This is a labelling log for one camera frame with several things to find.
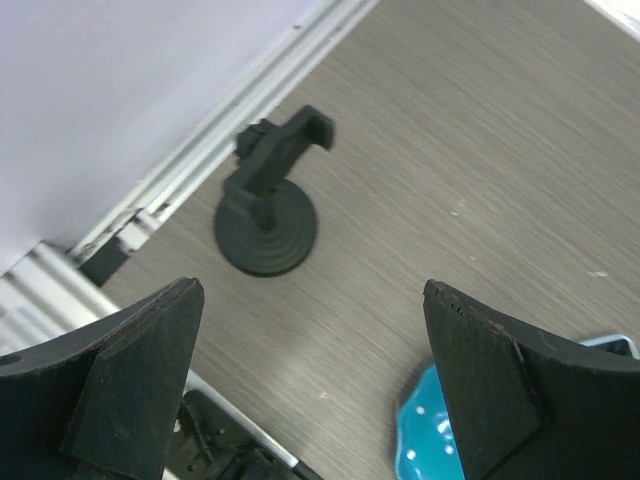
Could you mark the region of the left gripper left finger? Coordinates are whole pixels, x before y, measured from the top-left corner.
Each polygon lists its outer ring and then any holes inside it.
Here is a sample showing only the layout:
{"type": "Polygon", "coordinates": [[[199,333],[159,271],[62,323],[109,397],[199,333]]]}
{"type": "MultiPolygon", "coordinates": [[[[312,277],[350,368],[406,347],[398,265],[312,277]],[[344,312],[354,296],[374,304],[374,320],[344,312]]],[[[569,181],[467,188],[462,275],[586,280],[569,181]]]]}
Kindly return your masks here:
{"type": "Polygon", "coordinates": [[[204,307],[195,278],[1,359],[4,479],[160,479],[204,307]]]}

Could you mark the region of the phone with light blue case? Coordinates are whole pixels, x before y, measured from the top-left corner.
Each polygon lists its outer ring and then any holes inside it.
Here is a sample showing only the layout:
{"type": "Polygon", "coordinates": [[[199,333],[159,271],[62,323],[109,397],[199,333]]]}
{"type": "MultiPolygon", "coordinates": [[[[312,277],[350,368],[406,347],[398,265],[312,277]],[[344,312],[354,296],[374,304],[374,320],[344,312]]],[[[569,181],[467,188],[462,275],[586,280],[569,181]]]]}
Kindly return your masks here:
{"type": "Polygon", "coordinates": [[[639,350],[635,342],[626,335],[620,333],[607,334],[596,338],[584,340],[582,345],[596,348],[608,353],[639,359],[639,350]]]}

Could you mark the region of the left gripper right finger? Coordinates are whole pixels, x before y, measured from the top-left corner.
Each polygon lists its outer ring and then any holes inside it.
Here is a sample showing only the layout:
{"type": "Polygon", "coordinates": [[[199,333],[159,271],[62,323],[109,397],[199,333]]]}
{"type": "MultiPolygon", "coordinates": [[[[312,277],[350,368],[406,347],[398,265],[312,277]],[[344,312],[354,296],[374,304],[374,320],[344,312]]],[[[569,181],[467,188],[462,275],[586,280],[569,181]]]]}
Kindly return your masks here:
{"type": "Polygon", "coordinates": [[[636,479],[639,362],[424,288],[429,342],[468,479],[636,479]]]}

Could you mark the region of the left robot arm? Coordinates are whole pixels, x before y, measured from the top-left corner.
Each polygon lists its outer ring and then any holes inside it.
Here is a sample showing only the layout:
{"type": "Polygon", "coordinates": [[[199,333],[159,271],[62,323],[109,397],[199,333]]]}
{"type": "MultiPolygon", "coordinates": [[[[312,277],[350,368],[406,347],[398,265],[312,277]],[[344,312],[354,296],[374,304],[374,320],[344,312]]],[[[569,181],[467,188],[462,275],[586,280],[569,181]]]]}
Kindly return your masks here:
{"type": "MultiPolygon", "coordinates": [[[[189,377],[204,291],[179,279],[87,326],[1,358],[5,479],[312,479],[189,377]]],[[[577,343],[431,280],[433,364],[400,408],[401,479],[635,479],[639,356],[577,343]]]]}

